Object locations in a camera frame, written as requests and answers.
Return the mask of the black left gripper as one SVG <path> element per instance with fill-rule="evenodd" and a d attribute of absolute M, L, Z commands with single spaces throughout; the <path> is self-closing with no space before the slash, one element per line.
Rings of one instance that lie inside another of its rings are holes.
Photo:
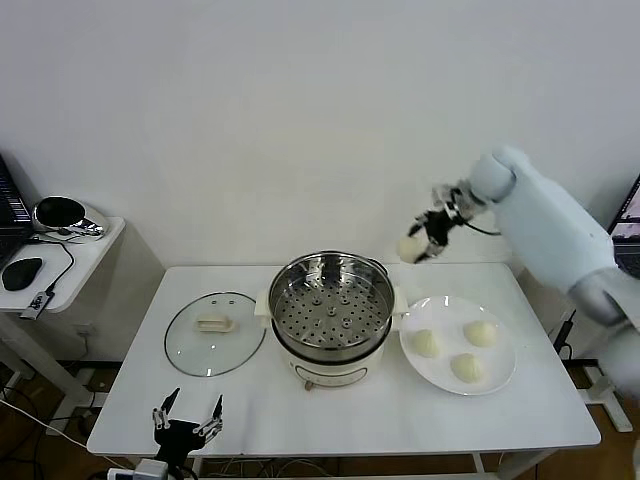
<path fill-rule="evenodd" d="M 201 450 L 223 428 L 223 395 L 218 397 L 211 416 L 201 424 L 170 420 L 169 413 L 179 392 L 180 388 L 177 387 L 164 398 L 159 408 L 152 411 L 154 440 L 159 446 L 153 459 L 169 466 L 183 466 L 190 453 Z"/>

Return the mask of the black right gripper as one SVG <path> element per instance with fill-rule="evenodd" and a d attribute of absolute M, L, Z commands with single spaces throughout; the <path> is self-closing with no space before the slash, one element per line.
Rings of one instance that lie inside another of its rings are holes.
<path fill-rule="evenodd" d="M 447 210 L 428 210 L 415 217 L 407 236 L 413 237 L 423 228 L 427 236 L 427 242 L 416 262 L 422 263 L 438 257 L 444 246 L 449 244 L 449 232 L 460 225 L 460 217 L 450 215 Z"/>

